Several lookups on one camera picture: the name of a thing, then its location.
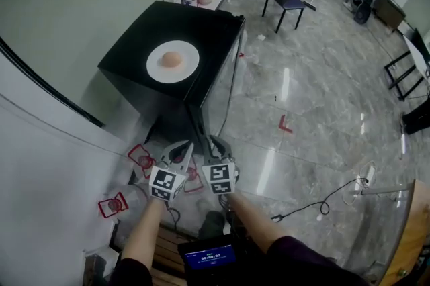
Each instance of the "red tape mark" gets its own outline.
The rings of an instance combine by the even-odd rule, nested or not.
[[[285,114],[283,116],[281,116],[281,121],[279,122],[279,126],[278,127],[281,130],[284,130],[284,131],[289,132],[289,133],[293,133],[293,130],[291,130],[290,128],[285,127],[284,120],[285,120]]]

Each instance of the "white plate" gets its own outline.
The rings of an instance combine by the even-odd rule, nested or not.
[[[178,52],[183,60],[175,68],[166,68],[161,65],[161,59],[167,52]],[[148,74],[161,83],[176,83],[186,79],[199,65],[199,52],[189,42],[172,40],[156,47],[146,61]]]

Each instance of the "tiled floor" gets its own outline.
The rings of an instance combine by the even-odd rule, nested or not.
[[[406,50],[402,37],[373,16],[358,25],[341,0],[313,4],[316,12],[305,9],[297,30],[298,11],[287,12],[278,34],[274,29],[282,10],[273,0],[265,17],[264,0],[226,0],[221,8],[247,20],[245,57],[221,136],[231,143],[241,168],[237,187],[270,215],[324,199],[360,171],[365,176],[371,161],[377,168],[373,187],[414,178],[430,183],[429,130],[408,137],[407,154],[399,159],[399,113],[423,100],[403,103],[387,89],[382,67]],[[412,63],[402,61],[395,72]],[[413,73],[404,85],[418,77]],[[411,96],[424,94],[422,84]],[[283,115],[291,132],[278,127]],[[218,208],[207,190],[177,200],[181,228],[198,230],[202,202],[204,208]],[[368,196],[347,206],[337,193],[329,204],[327,216],[316,205],[280,225],[349,269],[385,262],[404,203]]]

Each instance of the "egg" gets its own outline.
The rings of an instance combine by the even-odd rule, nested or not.
[[[175,68],[182,63],[182,56],[178,52],[166,52],[161,57],[161,65],[165,68]]]

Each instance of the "human arm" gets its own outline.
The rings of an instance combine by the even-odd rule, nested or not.
[[[253,241],[265,254],[278,238],[289,235],[287,230],[267,217],[243,195],[231,193],[227,195],[227,199]]]
[[[131,258],[148,269],[153,263],[155,241],[165,205],[162,200],[151,198],[137,226],[133,229],[122,252],[121,259]]]

